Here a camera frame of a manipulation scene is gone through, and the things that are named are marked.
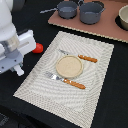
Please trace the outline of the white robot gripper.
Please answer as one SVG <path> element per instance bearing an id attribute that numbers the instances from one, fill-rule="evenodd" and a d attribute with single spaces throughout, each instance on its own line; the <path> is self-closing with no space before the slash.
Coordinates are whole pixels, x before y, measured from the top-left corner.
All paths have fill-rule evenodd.
<path id="1" fill-rule="evenodd" d="M 18 41 L 19 45 L 13 51 L 6 44 L 0 44 L 0 74 L 8 70 L 15 71 L 13 67 L 16 65 L 22 69 L 24 56 L 36 48 L 32 30 L 21 34 Z"/>

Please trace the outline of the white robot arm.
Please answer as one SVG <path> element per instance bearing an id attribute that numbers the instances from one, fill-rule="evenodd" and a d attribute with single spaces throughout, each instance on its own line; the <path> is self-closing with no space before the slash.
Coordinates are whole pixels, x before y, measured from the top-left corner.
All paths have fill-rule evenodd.
<path id="1" fill-rule="evenodd" d="M 25 0 L 0 0 L 0 74 L 11 70 L 19 76 L 22 70 L 24 56 L 36 48 L 33 31 L 17 35 L 12 22 L 12 11 L 19 11 Z"/>

